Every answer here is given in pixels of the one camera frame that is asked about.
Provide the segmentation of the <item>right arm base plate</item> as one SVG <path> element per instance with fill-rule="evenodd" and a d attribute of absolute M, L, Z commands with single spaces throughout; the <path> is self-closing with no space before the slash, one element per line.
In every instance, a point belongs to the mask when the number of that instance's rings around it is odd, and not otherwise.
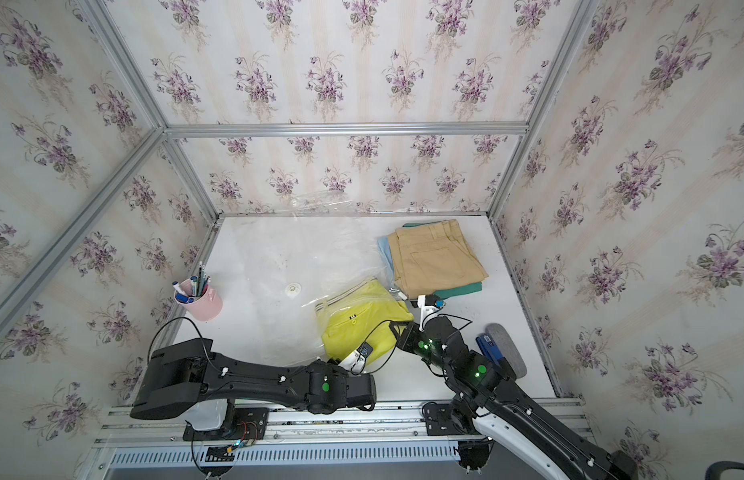
<path fill-rule="evenodd" d="M 462 401 L 430 401 L 421 407 L 428 436 L 477 435 L 476 410 Z"/>

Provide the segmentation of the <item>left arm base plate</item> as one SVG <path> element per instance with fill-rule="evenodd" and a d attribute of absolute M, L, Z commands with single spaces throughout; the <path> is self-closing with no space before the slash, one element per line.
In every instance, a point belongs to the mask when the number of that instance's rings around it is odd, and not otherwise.
<path fill-rule="evenodd" d="M 268 408 L 239 408 L 230 410 L 216 430 L 199 432 L 185 428 L 183 440 L 190 441 L 258 441 L 263 440 L 268 424 Z"/>

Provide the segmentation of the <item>clear plastic vacuum bag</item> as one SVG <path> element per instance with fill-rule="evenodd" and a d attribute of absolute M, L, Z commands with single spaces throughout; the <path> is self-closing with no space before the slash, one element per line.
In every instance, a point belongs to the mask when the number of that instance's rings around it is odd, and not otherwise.
<path fill-rule="evenodd" d="M 330 359 L 315 306 L 367 278 L 391 292 L 368 219 L 296 211 L 224 220 L 210 258 L 224 306 L 210 331 L 218 351 L 297 365 Z"/>

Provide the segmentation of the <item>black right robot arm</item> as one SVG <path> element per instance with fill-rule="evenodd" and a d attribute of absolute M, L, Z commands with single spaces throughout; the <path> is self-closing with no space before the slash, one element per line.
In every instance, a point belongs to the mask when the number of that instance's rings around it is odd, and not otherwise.
<path fill-rule="evenodd" d="M 637 463 L 577 434 L 534 401 L 503 359 L 499 364 L 471 349 L 445 315 L 421 326 L 391 329 L 396 347 L 439 369 L 455 393 L 452 421 L 458 430 L 492 439 L 545 479 L 636 479 Z"/>

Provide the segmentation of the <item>yellow garment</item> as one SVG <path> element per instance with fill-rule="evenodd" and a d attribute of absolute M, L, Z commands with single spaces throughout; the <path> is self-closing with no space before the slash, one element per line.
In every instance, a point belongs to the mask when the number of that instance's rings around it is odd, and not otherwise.
<path fill-rule="evenodd" d="M 325 353 L 338 361 L 345 360 L 366 342 L 372 347 L 368 362 L 375 362 L 396 344 L 390 325 L 407 325 L 414 320 L 406 304 L 374 277 L 319 300 L 315 313 Z"/>

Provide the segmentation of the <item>light blue garment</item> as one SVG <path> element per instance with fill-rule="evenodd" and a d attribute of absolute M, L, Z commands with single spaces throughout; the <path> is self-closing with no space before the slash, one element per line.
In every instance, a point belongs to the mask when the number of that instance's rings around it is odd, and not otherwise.
<path fill-rule="evenodd" d="M 377 238 L 377 246 L 382 261 L 385 265 L 386 277 L 390 286 L 395 285 L 395 268 L 393 262 L 392 250 L 387 236 Z"/>

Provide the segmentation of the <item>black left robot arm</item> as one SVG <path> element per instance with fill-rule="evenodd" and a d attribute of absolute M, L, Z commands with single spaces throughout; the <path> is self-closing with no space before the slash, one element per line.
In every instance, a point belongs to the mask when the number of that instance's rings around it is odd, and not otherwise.
<path fill-rule="evenodd" d="M 232 428 L 240 399 L 314 415 L 376 404 L 370 374 L 354 376 L 320 359 L 297 367 L 249 363 L 213 352 L 212 346 L 212 340 L 201 338 L 152 353 L 130 417 L 179 419 L 197 431 L 211 432 Z"/>

